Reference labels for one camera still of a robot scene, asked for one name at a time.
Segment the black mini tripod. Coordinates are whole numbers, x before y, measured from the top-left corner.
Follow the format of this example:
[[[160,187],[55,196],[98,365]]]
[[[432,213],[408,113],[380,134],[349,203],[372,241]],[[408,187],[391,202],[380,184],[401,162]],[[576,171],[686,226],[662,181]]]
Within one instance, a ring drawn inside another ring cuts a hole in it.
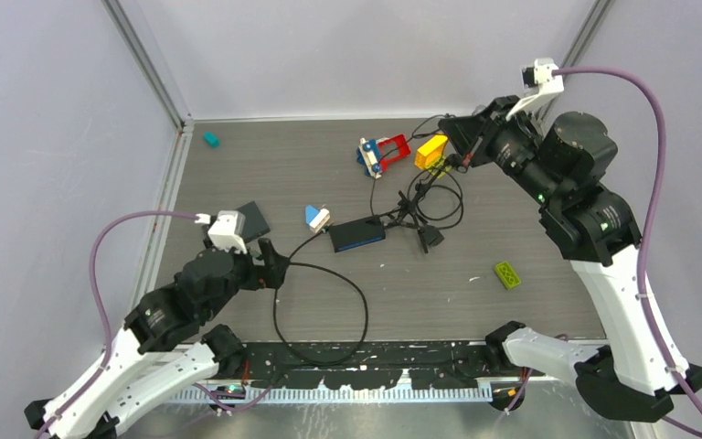
[[[415,230],[420,247],[425,254],[429,253],[430,248],[424,248],[421,244],[419,229],[430,224],[421,217],[419,209],[420,203],[425,199],[437,179],[427,170],[420,171],[410,181],[408,188],[404,192],[398,192],[399,201],[397,207],[384,214],[384,217],[388,218],[388,223],[384,226],[385,230],[396,227]]]

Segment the black network switch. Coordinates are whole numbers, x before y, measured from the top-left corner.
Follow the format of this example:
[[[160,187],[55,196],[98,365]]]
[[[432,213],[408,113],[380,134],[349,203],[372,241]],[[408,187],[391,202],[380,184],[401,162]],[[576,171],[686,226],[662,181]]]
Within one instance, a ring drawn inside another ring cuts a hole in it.
[[[352,250],[386,239],[386,231],[380,218],[371,216],[333,225],[328,233],[335,252]]]

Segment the black power adapter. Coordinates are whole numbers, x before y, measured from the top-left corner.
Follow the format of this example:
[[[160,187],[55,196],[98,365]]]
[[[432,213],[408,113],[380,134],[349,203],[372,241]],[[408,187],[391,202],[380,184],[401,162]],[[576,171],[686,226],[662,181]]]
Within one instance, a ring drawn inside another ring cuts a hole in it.
[[[444,241],[441,231],[437,227],[431,225],[420,228],[419,236],[424,248],[436,247]]]

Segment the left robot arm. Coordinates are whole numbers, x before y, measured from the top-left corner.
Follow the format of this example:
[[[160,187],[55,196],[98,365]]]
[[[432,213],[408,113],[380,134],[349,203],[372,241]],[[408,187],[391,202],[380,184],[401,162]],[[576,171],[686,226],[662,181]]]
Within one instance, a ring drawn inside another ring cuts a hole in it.
[[[111,348],[67,390],[24,409],[29,427],[52,438],[113,438],[189,384],[231,379],[246,361],[232,330],[218,324],[173,363],[146,375],[157,360],[198,334],[241,290],[282,286],[290,260],[267,238],[261,253],[207,248],[147,293],[126,316]]]

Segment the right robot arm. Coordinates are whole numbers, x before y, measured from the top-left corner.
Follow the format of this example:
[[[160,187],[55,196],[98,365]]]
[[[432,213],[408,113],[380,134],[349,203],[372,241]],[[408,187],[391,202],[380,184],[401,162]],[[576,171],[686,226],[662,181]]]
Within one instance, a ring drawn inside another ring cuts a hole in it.
[[[597,414],[655,423],[674,408],[673,396],[702,389],[702,367],[672,351],[675,379],[648,326],[637,289],[642,235],[630,205],[601,183],[617,144],[604,123],[585,112],[559,115],[540,134],[518,98],[493,100],[480,112],[439,122],[457,154],[489,163],[538,205],[540,224],[585,285],[606,335],[598,348],[540,334],[511,321],[487,335],[485,363],[497,375],[534,369],[575,387]]]

